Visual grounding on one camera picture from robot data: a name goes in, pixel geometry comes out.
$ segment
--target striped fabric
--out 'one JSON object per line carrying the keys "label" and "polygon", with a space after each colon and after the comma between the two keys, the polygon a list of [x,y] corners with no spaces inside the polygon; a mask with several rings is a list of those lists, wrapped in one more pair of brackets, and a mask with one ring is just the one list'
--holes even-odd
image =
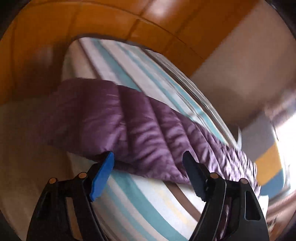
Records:
{"label": "striped fabric", "polygon": [[[70,45],[63,80],[99,78],[142,91],[200,123],[228,144],[202,107],[152,59],[151,53],[113,40],[85,37]],[[93,164],[68,155],[74,174],[87,171]],[[93,205],[111,240],[186,241],[205,203],[190,186],[113,171],[103,195]]]}
{"label": "striped fabric", "polygon": [[236,140],[222,120],[221,116],[218,114],[217,110],[212,106],[209,100],[204,96],[204,94],[196,87],[196,85],[162,54],[153,52],[151,50],[145,50],[145,52],[155,61],[161,63],[163,68],[165,68],[168,73],[171,73],[171,76],[174,77],[175,81],[182,83],[186,90],[192,93],[194,100],[200,103],[200,106],[203,106],[203,110],[211,117],[214,124],[219,127],[219,130],[222,132],[228,144],[238,148]]}

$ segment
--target orange tile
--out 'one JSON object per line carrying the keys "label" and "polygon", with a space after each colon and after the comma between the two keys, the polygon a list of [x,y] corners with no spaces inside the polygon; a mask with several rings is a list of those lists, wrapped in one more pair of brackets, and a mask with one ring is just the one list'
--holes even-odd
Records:
{"label": "orange tile", "polygon": [[11,38],[15,22],[12,22],[0,40],[0,104],[5,103],[12,94]]}
{"label": "orange tile", "polygon": [[85,2],[95,2],[120,8],[139,15],[150,0],[83,0]]}
{"label": "orange tile", "polygon": [[176,65],[187,77],[190,77],[203,63],[201,57],[177,38],[174,38],[163,55]]}
{"label": "orange tile", "polygon": [[206,59],[216,47],[227,37],[227,35],[239,24],[239,22],[251,11],[258,0],[247,0],[242,2],[225,21],[217,24],[215,31],[209,31],[197,45],[198,54]]}
{"label": "orange tile", "polygon": [[221,27],[226,18],[236,9],[243,0],[212,0],[205,4],[197,15],[189,21],[178,38],[188,44],[196,53],[200,54],[201,48],[205,46],[215,32]]}
{"label": "orange tile", "polygon": [[77,2],[47,3],[17,16],[14,42],[16,98],[49,93],[59,84],[67,33]]}
{"label": "orange tile", "polygon": [[70,30],[72,37],[79,34],[105,34],[126,39],[136,16],[116,8],[83,3]]}
{"label": "orange tile", "polygon": [[203,2],[204,0],[154,0],[142,17],[174,34]]}
{"label": "orange tile", "polygon": [[128,40],[162,53],[173,36],[155,24],[139,20]]}

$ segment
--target purple quilted jacket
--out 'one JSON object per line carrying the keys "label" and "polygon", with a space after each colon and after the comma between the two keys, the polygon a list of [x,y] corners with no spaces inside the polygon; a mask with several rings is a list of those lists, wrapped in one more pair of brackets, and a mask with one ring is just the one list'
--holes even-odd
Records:
{"label": "purple quilted jacket", "polygon": [[182,165],[182,155],[189,150],[210,172],[233,181],[244,177],[257,196],[260,192],[256,164],[242,151],[166,104],[111,81],[62,82],[46,101],[36,134],[39,140],[93,160],[113,151],[116,169],[183,184],[190,184]]}

